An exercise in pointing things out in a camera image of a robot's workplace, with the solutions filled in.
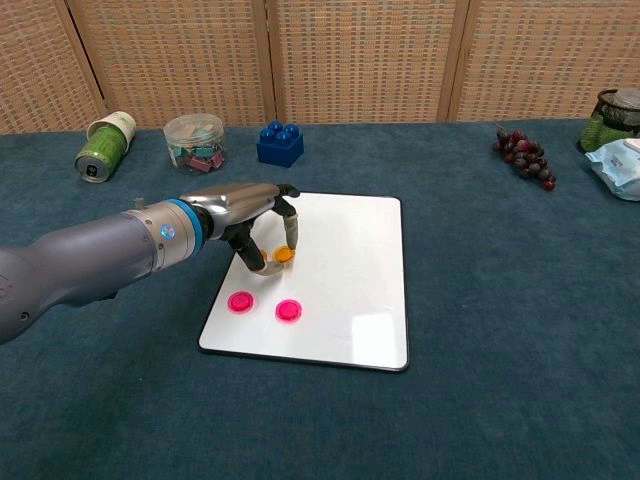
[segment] blue indicator light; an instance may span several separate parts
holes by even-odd
[[[176,236],[176,229],[173,228],[171,225],[165,223],[164,225],[162,225],[162,228],[160,228],[160,233],[167,240],[171,240],[173,237]]]

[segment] wet wipes package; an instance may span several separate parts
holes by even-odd
[[[614,195],[640,201],[640,151],[634,148],[633,140],[616,140],[586,155],[593,171]]]

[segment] table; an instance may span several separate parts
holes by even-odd
[[[556,191],[491,152],[490,123],[302,127],[291,169],[258,127],[189,176],[140,131],[111,181],[73,169],[84,134],[0,137],[0,242],[211,183],[292,183],[402,199],[411,364],[400,374],[205,355],[231,251],[0,346],[1,478],[638,478],[638,205],[574,143],[585,122],[507,123],[539,139]]]

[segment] robotic hand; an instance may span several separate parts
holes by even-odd
[[[285,196],[291,185],[210,187],[138,210],[57,230],[24,247],[0,247],[0,344],[57,304],[81,306],[196,255],[207,240],[225,240],[249,270],[274,275],[250,236],[255,219],[273,210],[295,250],[298,220]]]

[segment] wicker screen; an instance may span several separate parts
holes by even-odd
[[[267,0],[278,116],[431,122],[455,0]]]
[[[639,0],[483,0],[476,13],[451,120],[587,117],[600,90],[640,85]]]
[[[83,129],[100,103],[62,1],[0,2],[0,133]]]
[[[263,1],[69,4],[107,106],[129,112],[140,126],[194,112],[231,125],[273,116]]]

